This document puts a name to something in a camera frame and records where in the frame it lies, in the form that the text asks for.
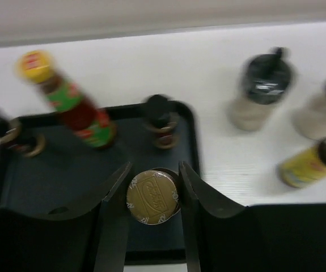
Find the small spice jar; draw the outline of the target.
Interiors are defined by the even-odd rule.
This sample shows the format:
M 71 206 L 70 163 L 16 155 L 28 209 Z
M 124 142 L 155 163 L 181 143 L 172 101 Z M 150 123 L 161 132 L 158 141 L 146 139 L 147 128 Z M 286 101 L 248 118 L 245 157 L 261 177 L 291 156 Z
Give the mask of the small spice jar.
M 0 115 L 1 146 L 31 158 L 42 153 L 46 139 L 23 127 L 18 118 L 8 120 Z
M 154 145 L 162 150 L 173 148 L 178 142 L 175 134 L 179 115 L 175 102 L 161 94 L 149 96 L 142 104 L 145 127 L 154 135 Z

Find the red sauce bottle yellow cap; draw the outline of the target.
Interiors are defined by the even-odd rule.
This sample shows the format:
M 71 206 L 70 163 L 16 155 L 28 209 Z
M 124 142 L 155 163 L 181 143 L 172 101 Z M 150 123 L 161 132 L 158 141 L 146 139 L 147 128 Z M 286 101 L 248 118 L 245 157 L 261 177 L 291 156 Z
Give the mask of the red sauce bottle yellow cap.
M 61 73 L 47 52 L 27 52 L 17 67 L 20 76 L 37 86 L 63 124 L 85 144 L 102 149 L 113 143 L 117 127 L 107 111 L 97 108 L 78 85 Z

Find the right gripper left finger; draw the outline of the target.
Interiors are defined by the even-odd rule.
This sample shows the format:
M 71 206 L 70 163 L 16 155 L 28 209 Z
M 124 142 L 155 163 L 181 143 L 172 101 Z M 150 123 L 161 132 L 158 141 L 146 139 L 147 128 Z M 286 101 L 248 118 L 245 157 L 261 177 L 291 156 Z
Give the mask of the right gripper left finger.
M 47 214 L 0 207 L 0 271 L 123 271 L 132 164 Z

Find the yellow-label brown bottle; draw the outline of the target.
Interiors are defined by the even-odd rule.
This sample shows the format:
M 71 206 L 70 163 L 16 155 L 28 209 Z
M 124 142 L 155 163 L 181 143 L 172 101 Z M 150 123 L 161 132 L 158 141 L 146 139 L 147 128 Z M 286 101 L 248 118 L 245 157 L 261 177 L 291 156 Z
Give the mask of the yellow-label brown bottle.
M 326 138 L 284 160 L 277 171 L 280 180 L 293 188 L 305 188 L 326 178 Z
M 154 226 L 168 221 L 180 211 L 178 174 L 154 168 L 136 175 L 126 192 L 126 205 L 135 220 Z

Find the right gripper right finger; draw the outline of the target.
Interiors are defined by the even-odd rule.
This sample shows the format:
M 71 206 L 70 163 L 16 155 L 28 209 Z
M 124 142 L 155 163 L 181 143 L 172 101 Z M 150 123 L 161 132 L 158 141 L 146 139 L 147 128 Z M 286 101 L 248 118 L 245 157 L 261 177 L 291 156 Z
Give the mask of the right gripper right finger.
M 326 271 L 326 203 L 243 206 L 182 161 L 189 271 Z

